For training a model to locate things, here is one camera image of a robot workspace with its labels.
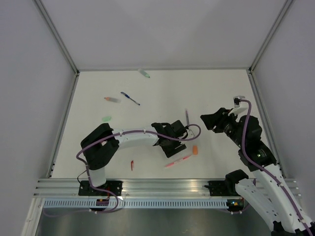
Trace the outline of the purple grey marker pen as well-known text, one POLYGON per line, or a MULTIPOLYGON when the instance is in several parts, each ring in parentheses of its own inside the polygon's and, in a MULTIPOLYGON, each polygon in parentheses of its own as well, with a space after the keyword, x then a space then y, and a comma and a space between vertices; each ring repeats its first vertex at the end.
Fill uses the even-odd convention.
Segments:
POLYGON ((185 116, 186 116, 187 126, 189 126, 190 125, 190 121, 189 121, 189 113, 188 113, 187 109, 185 109, 185 116))

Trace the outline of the green highlighter pen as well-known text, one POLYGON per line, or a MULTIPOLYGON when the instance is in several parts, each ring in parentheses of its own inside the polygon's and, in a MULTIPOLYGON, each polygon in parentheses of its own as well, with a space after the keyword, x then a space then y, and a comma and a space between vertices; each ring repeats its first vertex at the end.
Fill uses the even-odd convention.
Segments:
POLYGON ((146 78, 150 78, 150 75, 143 69, 138 69, 137 70, 141 75, 143 75, 146 78))

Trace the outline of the right aluminium frame post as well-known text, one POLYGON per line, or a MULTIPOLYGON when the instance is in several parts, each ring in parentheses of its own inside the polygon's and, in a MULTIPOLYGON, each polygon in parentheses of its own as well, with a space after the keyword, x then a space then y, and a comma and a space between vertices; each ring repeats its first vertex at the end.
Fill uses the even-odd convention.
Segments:
POLYGON ((261 44, 256 56, 254 57, 250 67, 248 68, 248 71, 252 74, 256 67, 258 66, 258 63, 260 62, 261 58, 263 57, 265 51, 267 50, 269 44, 271 43, 273 37, 275 36, 277 30, 280 28, 282 22, 284 21, 287 13, 291 9, 292 5, 295 3, 295 0, 285 0, 283 6, 281 7, 279 13, 277 14, 277 17, 275 21, 273 22, 271 28, 269 29, 263 43, 261 44))

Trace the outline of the orange highlighter pen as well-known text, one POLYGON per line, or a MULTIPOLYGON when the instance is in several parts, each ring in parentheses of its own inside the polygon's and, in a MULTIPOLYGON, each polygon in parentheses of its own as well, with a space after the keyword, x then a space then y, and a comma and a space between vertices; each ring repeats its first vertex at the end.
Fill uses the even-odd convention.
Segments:
POLYGON ((106 101, 109 101, 109 102, 121 103, 121 100, 120 100, 120 99, 113 98, 113 97, 105 97, 104 99, 105 99, 106 101))

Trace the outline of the blue gel pen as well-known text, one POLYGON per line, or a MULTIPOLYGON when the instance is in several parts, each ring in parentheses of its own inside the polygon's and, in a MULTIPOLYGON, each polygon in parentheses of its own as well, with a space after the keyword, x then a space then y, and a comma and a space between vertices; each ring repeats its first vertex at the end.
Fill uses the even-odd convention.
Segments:
POLYGON ((132 99, 129 95, 127 95, 125 92, 120 92, 123 96, 125 96, 126 98, 128 98, 129 100, 131 100, 132 102, 134 102, 136 105, 140 106, 141 104, 138 103, 137 101, 135 101, 134 99, 132 99))

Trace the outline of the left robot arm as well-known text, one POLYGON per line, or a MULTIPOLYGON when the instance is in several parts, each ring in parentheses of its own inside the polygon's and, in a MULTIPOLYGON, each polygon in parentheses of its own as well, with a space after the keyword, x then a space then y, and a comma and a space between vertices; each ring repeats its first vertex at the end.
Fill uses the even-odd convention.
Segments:
POLYGON ((139 132, 131 129, 113 129, 108 123, 99 125, 80 143, 81 148, 87 148, 83 151, 83 155, 88 165, 90 190, 97 196, 106 192, 105 166, 118 150, 139 146, 159 146, 169 158, 186 149, 186 145, 179 140, 187 137, 188 128, 180 120, 172 124, 155 122, 150 126, 140 128, 139 132), (107 140, 87 148, 106 137, 108 137, 107 140))

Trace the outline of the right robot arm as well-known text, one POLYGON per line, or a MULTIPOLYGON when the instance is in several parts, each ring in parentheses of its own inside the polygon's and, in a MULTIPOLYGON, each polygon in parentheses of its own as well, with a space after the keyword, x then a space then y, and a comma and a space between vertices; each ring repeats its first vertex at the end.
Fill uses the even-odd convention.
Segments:
POLYGON ((250 114, 238 118, 235 111, 220 108, 200 118, 208 130, 226 134, 239 147, 241 161, 267 195, 259 192, 242 170, 225 176, 226 193, 243 197, 265 221, 273 236, 313 236, 315 223, 293 196, 273 153, 262 142, 258 118, 250 114))

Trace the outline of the green highlighter cap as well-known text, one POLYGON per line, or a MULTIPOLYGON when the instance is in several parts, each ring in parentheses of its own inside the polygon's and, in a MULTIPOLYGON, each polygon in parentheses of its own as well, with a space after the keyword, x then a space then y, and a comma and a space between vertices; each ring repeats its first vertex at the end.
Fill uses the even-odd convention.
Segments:
POLYGON ((103 122, 107 122, 107 121, 110 121, 111 120, 111 117, 110 116, 106 116, 106 117, 103 117, 102 118, 102 121, 103 122))

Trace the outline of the orange highlighter cap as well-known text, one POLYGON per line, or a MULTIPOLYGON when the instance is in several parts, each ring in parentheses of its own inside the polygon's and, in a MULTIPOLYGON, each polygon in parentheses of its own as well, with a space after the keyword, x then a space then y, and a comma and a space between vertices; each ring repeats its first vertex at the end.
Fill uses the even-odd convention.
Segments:
POLYGON ((192 154, 193 154, 193 155, 198 155, 198 146, 197 146, 197 145, 194 145, 194 146, 192 147, 192 154))

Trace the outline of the aluminium frame post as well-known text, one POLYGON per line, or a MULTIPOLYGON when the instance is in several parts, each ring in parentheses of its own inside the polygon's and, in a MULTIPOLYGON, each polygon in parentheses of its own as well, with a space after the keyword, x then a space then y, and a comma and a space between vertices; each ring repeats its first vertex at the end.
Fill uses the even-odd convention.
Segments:
POLYGON ((73 58, 71 57, 64 41, 62 40, 52 18, 49 15, 43 1, 41 0, 33 0, 33 3, 38 10, 39 14, 41 15, 42 19, 44 20, 47 28, 49 29, 51 35, 53 36, 55 42, 57 43, 63 57, 65 58, 66 62, 69 64, 70 68, 74 72, 75 75, 79 74, 79 69, 77 68, 73 58))
POLYGON ((256 67, 258 66, 258 63, 260 62, 261 58, 263 57, 265 51, 267 50, 269 44, 271 43, 273 37, 275 36, 277 30, 280 28, 282 22, 284 21, 287 13, 291 9, 292 5, 295 3, 295 0, 285 0, 283 6, 281 7, 279 13, 277 14, 277 17, 275 21, 273 22, 271 28, 269 29, 263 43, 261 44, 256 56, 254 57, 250 67, 248 68, 248 71, 252 74, 256 67))

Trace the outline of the aluminium mounting rail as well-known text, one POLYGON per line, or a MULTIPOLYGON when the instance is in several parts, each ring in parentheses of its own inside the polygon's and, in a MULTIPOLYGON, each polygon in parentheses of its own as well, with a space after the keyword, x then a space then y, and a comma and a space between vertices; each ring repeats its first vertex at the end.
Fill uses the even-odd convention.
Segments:
MULTIPOLYGON (((121 179, 121 196, 131 198, 208 198, 204 186, 209 179, 121 179)), ((73 178, 43 178, 37 181, 34 197, 77 197, 80 184, 73 178)))

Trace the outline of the left aluminium frame post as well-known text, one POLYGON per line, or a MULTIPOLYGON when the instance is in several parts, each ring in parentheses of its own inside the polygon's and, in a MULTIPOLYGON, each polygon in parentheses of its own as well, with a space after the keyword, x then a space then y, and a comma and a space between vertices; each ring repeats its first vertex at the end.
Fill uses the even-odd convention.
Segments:
POLYGON ((70 68, 74 72, 75 75, 79 74, 79 69, 77 68, 73 58, 71 57, 64 41, 62 40, 52 18, 49 15, 43 1, 41 0, 33 0, 33 3, 38 10, 39 14, 41 15, 42 19, 44 20, 47 28, 49 29, 51 35, 53 36, 55 42, 57 43, 63 57, 65 58, 66 62, 69 64, 70 68))

